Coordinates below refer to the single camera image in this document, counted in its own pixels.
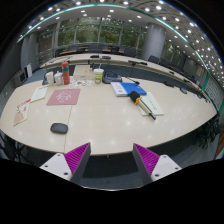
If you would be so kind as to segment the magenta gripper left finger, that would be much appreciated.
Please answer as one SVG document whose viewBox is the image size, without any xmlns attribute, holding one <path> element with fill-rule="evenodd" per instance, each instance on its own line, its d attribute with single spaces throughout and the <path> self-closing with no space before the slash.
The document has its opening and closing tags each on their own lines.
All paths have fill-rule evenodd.
<svg viewBox="0 0 224 224">
<path fill-rule="evenodd" d="M 86 143 L 68 153 L 56 153 L 41 169 L 58 177 L 79 184 L 91 153 L 91 145 Z"/>
</svg>

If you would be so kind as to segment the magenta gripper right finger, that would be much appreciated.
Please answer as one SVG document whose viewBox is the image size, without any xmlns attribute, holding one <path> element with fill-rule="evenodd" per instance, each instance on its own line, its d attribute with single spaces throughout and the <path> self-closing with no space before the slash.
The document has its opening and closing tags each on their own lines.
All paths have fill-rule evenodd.
<svg viewBox="0 0 224 224">
<path fill-rule="evenodd" d="M 144 185 L 181 170 L 168 155 L 158 155 L 136 143 L 132 153 Z"/>
</svg>

